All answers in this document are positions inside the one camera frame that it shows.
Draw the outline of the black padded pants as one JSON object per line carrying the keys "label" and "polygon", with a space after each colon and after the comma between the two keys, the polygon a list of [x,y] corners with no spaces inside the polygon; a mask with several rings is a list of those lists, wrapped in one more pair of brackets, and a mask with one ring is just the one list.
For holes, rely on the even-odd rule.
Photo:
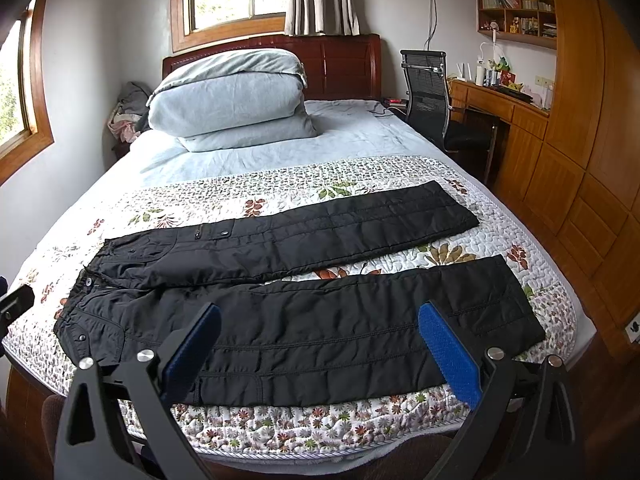
{"label": "black padded pants", "polygon": [[221,326],[186,395],[193,405],[316,406],[438,386],[418,332],[430,302],[483,344],[518,356],[544,340],[503,258],[326,278],[477,226],[436,182],[267,217],[107,240],[82,270],[54,332],[73,362],[156,349],[214,304]]}

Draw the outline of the floral quilted bedspread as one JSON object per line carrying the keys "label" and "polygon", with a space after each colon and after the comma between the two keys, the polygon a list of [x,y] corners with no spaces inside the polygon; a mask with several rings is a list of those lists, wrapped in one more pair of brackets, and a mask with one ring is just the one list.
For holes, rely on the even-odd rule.
{"label": "floral quilted bedspread", "polygon": [[[548,254],[472,178],[426,156],[380,156],[171,184],[140,184],[117,193],[96,184],[71,206],[23,264],[17,285],[35,293],[3,347],[49,390],[66,393],[74,364],[53,327],[81,269],[109,238],[146,229],[267,214],[350,196],[437,182],[480,224],[470,232],[385,256],[334,266],[334,278],[392,273],[501,256],[520,282],[546,336],[524,353],[537,362],[555,353],[574,362],[594,335],[580,302]],[[318,463],[354,466],[418,434],[461,426],[468,411],[445,386],[310,408],[187,408],[175,416],[194,448],[213,460],[269,469]]]}

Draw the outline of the wood-framed side window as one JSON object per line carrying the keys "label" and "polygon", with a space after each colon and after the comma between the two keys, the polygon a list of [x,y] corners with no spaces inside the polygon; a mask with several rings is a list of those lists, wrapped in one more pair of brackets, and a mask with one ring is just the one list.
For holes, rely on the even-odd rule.
{"label": "wood-framed side window", "polygon": [[53,134],[44,97],[42,40],[47,0],[32,0],[1,47],[1,180],[45,148]]}

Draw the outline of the pile of clothes by bed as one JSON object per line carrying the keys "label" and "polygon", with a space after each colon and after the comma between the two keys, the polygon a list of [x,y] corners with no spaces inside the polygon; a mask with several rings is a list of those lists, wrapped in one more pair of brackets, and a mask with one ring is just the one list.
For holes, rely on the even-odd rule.
{"label": "pile of clothes by bed", "polygon": [[146,105],[151,89],[143,82],[128,81],[122,86],[106,126],[114,138],[131,144],[149,129],[149,107]]}

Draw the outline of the wooden desk with drawers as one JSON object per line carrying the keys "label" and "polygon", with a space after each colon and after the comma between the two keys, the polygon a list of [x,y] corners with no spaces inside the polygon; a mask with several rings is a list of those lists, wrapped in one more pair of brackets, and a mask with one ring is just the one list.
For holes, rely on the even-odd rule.
{"label": "wooden desk with drawers", "polygon": [[497,169],[490,188],[497,196],[524,200],[538,162],[549,114],[496,90],[454,79],[449,83],[455,118],[480,110],[500,120],[495,155]]}

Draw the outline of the folded light blue duvet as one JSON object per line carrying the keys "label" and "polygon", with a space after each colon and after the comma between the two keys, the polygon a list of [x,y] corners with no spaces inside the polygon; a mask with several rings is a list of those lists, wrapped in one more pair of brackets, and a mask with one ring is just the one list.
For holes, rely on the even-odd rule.
{"label": "folded light blue duvet", "polygon": [[148,121],[192,153],[313,138],[306,88],[303,63],[291,51],[224,51],[163,79],[146,103]]}

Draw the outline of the light blue bed sheet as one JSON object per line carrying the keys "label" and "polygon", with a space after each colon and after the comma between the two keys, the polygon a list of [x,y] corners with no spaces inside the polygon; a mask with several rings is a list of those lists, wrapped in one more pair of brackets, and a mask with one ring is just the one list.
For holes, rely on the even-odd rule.
{"label": "light blue bed sheet", "polygon": [[443,152],[393,113],[373,101],[309,101],[307,110],[318,134],[248,148],[190,152],[174,136],[149,130],[112,167],[122,182],[160,185],[248,174],[286,167],[374,156],[427,156]]}

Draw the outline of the black mesh office chair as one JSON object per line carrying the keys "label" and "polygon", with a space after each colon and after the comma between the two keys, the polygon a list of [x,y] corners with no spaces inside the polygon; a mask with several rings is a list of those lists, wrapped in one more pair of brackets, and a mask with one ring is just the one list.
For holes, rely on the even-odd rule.
{"label": "black mesh office chair", "polygon": [[446,77],[446,53],[402,50],[408,86],[406,123],[480,182],[489,180],[501,119],[455,106]]}

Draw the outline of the dark wooden headboard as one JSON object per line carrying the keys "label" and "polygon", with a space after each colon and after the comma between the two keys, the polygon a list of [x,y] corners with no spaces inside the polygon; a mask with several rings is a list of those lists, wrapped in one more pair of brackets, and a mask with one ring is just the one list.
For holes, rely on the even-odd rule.
{"label": "dark wooden headboard", "polygon": [[382,98],[381,39],[360,36],[256,36],[196,48],[163,59],[163,75],[211,55],[257,48],[293,52],[304,64],[310,100],[375,100]]}

